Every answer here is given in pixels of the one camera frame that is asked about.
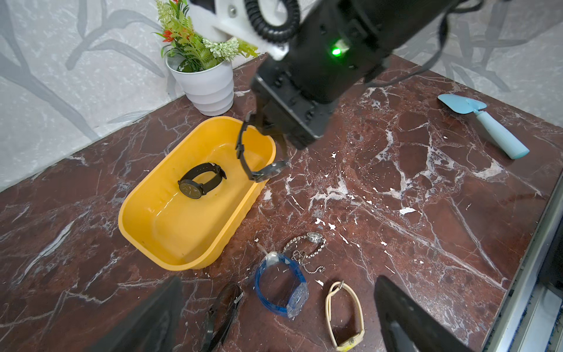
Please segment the black chunky watch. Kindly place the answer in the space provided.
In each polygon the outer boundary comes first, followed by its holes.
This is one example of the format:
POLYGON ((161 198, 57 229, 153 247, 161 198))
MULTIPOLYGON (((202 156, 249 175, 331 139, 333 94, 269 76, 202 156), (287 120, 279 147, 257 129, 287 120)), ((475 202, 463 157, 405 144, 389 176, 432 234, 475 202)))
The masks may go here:
POLYGON ((206 313, 200 351, 215 351, 224 345, 243 296, 243 289, 235 282, 229 282, 222 288, 206 313))

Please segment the teal garden trowel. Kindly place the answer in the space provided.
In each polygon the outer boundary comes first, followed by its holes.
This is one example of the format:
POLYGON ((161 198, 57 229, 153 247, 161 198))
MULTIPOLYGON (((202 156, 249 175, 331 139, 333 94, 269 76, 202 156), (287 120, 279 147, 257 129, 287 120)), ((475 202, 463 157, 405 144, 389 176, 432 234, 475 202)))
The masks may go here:
POLYGON ((529 154, 529 148, 485 111, 488 107, 487 104, 454 94, 441 94, 438 96, 438 100, 455 113, 474 114, 476 120, 487 131, 492 140, 510 159, 517 160, 529 154))

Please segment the aluminium front rail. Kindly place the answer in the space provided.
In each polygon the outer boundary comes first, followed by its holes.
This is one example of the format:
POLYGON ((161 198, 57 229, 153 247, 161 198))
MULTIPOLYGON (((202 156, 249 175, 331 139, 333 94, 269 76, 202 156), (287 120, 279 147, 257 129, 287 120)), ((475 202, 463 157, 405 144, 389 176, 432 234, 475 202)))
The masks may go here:
POLYGON ((562 350, 561 177, 482 350, 562 350))

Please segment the yellow plastic storage box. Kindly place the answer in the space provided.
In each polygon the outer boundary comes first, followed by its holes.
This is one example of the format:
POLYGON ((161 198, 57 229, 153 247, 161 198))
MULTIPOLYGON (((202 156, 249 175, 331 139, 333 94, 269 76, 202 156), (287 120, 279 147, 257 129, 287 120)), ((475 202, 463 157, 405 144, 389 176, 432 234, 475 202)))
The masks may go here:
POLYGON ((238 142, 251 170, 276 158, 273 139, 255 128, 232 117, 205 120, 127 196, 121 234, 166 270, 216 261, 265 187, 245 173, 238 142))

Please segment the beige strap watch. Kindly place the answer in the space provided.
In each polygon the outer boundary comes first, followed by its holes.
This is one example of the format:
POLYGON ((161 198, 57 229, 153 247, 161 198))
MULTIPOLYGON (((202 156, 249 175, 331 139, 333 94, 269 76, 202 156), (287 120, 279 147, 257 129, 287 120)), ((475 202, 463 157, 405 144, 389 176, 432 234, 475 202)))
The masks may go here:
POLYGON ((350 351, 363 342, 366 328, 358 295, 344 281, 335 281, 325 298, 325 321, 336 351, 350 351))

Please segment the thin dark strap watch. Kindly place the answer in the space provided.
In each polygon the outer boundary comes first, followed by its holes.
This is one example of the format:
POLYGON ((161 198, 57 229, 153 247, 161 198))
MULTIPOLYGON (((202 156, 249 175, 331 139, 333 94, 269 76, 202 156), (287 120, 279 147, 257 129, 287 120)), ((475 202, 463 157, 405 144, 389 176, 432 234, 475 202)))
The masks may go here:
POLYGON ((236 156, 249 180, 263 183, 278 176, 290 165, 284 135, 265 121, 262 135, 261 119, 250 112, 245 117, 236 142, 236 156))

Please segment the potted artificial plant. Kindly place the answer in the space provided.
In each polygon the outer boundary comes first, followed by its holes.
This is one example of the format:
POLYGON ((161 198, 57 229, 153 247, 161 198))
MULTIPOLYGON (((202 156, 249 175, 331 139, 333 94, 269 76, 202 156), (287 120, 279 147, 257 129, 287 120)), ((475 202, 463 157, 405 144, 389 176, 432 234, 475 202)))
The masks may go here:
POLYGON ((238 38, 213 42, 196 32, 187 1, 157 1, 161 56, 185 96, 208 117, 228 111, 234 102, 232 61, 255 58, 257 47, 238 38))

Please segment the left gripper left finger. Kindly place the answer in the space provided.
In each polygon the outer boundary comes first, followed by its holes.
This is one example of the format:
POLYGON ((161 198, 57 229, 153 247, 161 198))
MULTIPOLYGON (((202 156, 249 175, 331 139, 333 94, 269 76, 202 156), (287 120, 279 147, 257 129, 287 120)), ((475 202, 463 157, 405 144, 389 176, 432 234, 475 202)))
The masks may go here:
POLYGON ((182 307, 182 282, 171 277, 88 351, 171 351, 182 307))

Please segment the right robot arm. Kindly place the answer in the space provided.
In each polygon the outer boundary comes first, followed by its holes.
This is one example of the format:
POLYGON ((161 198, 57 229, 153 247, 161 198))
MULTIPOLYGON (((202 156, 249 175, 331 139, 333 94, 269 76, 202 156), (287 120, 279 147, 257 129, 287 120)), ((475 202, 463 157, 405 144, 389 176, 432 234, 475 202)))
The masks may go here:
POLYGON ((391 54, 434 19, 438 41, 448 17, 481 1, 190 1, 196 31, 212 41, 244 40, 266 53, 252 80, 251 123, 299 150, 321 139, 341 96, 356 83, 376 87, 391 54))

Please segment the blue translucent watch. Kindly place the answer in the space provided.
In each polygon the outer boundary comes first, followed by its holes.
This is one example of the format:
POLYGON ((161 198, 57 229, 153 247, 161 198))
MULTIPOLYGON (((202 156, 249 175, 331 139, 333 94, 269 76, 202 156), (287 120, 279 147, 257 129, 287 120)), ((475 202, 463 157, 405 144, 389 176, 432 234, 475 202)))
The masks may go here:
POLYGON ((270 312, 294 320, 309 298, 299 264, 278 252, 265 255, 255 274, 255 292, 270 312))

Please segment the silver chain watch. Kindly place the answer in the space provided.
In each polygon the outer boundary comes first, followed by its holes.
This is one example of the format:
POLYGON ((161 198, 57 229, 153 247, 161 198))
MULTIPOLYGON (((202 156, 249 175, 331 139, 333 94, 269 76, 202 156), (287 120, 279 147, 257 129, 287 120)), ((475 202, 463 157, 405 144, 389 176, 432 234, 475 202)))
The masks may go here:
POLYGON ((290 259, 297 262, 308 274, 319 274, 325 271, 323 265, 316 268, 309 268, 309 264, 317 257, 327 245, 326 238, 320 233, 308 232, 305 235, 296 236, 290 239, 284 246, 283 253, 290 259))

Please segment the black slim watch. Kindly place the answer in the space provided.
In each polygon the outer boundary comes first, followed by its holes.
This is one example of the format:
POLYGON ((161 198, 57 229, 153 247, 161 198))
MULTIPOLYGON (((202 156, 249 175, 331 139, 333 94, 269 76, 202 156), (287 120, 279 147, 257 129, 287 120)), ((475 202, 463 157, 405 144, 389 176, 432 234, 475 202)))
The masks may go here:
POLYGON ((226 179, 227 174, 220 165, 208 162, 187 171, 177 184, 184 196, 191 199, 200 199, 226 179))

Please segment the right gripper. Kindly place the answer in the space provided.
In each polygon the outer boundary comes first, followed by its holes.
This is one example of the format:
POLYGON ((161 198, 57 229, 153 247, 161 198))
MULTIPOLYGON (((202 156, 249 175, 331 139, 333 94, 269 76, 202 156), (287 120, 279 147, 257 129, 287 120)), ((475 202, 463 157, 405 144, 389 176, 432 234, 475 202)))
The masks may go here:
POLYGON ((371 82, 390 54, 456 1, 320 1, 300 25, 285 57, 267 58, 252 80, 249 123, 302 150, 323 137, 341 96, 371 82))

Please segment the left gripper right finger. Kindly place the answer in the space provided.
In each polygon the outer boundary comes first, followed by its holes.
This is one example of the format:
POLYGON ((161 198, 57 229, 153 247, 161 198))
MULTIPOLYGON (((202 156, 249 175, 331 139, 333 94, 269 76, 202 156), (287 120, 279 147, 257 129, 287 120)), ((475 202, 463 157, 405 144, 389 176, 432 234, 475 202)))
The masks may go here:
POLYGON ((375 282, 375 305, 387 351, 469 351, 386 276, 375 282))

